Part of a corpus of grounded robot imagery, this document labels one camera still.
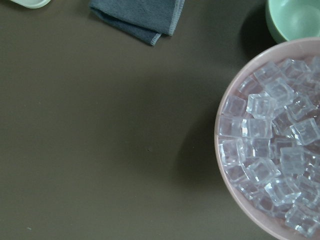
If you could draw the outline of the grey folded cloth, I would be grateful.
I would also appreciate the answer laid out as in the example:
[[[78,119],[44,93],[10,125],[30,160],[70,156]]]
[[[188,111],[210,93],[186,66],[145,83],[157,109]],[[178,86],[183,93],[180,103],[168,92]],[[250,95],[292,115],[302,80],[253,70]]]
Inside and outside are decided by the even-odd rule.
[[[183,0],[91,0],[90,10],[103,22],[154,46],[176,30]]]

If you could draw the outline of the green empty bowl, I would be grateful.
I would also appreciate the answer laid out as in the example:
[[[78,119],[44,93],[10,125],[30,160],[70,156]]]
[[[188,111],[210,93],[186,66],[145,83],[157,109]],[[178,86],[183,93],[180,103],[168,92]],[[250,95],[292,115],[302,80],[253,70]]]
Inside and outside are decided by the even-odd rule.
[[[267,28],[276,43],[320,36],[319,0],[267,0]]]

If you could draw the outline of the pink bowl of ice cubes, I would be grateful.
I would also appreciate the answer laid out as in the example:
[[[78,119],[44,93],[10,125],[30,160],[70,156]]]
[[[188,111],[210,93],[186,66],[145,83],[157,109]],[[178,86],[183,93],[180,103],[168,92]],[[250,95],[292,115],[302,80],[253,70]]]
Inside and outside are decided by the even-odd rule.
[[[279,240],[320,237],[320,40],[277,44],[224,93],[214,144],[242,211]]]

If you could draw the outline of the cream rabbit tray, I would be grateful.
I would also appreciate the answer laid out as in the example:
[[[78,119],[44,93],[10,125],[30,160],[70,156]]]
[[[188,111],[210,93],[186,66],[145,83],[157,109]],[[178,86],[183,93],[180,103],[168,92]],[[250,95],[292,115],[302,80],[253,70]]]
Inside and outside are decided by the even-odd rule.
[[[10,0],[10,1],[28,9],[39,9],[51,2],[51,0]]]

